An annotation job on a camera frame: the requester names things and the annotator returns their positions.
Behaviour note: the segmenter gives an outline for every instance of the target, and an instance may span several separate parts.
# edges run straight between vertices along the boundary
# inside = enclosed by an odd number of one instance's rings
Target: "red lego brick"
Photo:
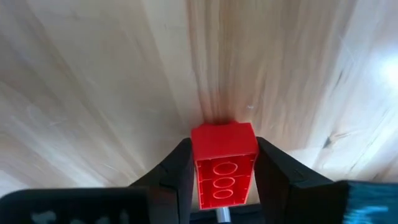
[[[192,130],[191,139],[199,207],[245,204],[258,154],[251,124],[203,124]]]

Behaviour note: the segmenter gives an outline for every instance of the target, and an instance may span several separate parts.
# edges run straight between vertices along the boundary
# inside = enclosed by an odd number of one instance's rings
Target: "wooden board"
[[[329,178],[396,182],[397,11],[0,0],[0,194],[127,185],[193,127],[231,119]]]

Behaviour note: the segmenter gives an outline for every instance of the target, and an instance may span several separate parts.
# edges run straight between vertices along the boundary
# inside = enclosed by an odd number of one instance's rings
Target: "metal rod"
[[[231,215],[229,214],[228,207],[217,208],[216,214],[217,214],[217,222],[218,223],[230,223],[231,222]]]

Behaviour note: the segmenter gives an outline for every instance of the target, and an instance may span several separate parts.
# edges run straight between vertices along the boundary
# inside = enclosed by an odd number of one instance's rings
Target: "wooden surface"
[[[395,0],[0,0],[0,194],[128,185],[193,127],[230,119],[331,179],[396,182],[397,12]]]

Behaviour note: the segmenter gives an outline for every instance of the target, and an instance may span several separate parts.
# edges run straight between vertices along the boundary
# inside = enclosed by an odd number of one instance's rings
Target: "lego stud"
[[[213,182],[213,186],[216,188],[230,187],[235,184],[235,179],[232,177],[222,177]]]
[[[213,168],[213,172],[217,175],[229,175],[238,169],[238,165],[233,162],[223,162]]]
[[[232,196],[232,194],[234,194],[234,192],[230,189],[219,190],[213,193],[213,197],[217,199],[226,199]]]

